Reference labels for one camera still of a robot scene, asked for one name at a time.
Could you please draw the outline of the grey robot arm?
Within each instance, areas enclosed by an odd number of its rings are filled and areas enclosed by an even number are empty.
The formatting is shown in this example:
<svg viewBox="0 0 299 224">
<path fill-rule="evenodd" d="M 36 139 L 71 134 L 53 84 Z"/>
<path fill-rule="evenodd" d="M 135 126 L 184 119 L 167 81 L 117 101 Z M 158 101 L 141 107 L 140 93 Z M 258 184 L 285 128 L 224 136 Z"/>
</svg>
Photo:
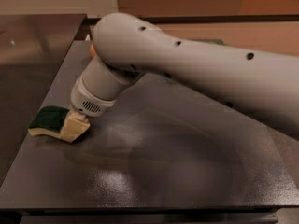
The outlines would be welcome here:
<svg viewBox="0 0 299 224">
<path fill-rule="evenodd" d="M 298 57 L 173 37 L 125 13 L 95 25 L 93 46 L 95 55 L 70 95 L 84 116 L 102 116 L 124 90 L 153 73 L 299 136 Z"/>
</svg>

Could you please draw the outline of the white gripper with vent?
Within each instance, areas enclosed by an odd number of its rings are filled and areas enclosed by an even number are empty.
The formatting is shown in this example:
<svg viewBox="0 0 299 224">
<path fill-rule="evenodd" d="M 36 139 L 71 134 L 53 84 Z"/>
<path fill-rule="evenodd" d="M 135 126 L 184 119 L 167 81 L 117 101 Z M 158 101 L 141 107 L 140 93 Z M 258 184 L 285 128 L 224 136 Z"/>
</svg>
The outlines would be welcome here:
<svg viewBox="0 0 299 224">
<path fill-rule="evenodd" d="M 115 104 L 115 101 L 106 101 L 91 94 L 85 87 L 81 77 L 77 79 L 70 98 L 71 105 L 78 112 L 70 110 L 67 113 L 64 126 L 59 134 L 59 139 L 68 143 L 77 140 L 90 128 L 91 123 L 88 117 L 100 117 Z"/>
</svg>

